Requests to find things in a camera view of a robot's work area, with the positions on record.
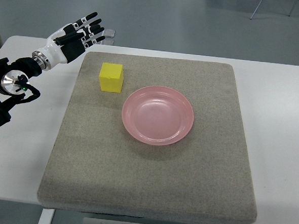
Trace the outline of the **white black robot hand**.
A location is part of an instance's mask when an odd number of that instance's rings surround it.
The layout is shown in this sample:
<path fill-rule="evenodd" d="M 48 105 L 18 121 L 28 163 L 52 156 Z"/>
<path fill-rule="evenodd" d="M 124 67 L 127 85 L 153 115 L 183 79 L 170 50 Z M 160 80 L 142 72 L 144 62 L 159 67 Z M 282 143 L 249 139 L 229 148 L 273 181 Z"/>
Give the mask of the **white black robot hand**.
<path fill-rule="evenodd" d="M 105 39 L 105 29 L 100 25 L 102 20 L 97 15 L 97 12 L 91 13 L 52 33 L 45 46 L 32 53 L 32 59 L 46 71 L 57 64 L 76 60 L 86 49 Z"/>

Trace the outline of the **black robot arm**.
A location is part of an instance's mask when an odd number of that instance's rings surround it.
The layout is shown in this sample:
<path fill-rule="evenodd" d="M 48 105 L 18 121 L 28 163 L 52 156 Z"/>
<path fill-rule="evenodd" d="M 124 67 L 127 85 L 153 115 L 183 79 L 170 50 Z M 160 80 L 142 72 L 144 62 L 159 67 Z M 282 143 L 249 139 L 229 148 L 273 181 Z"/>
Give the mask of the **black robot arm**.
<path fill-rule="evenodd" d="M 40 97 L 29 79 L 41 75 L 42 64 L 34 57 L 19 58 L 13 63 L 6 57 L 0 59 L 0 127 L 11 120 L 9 112 L 14 106 Z"/>

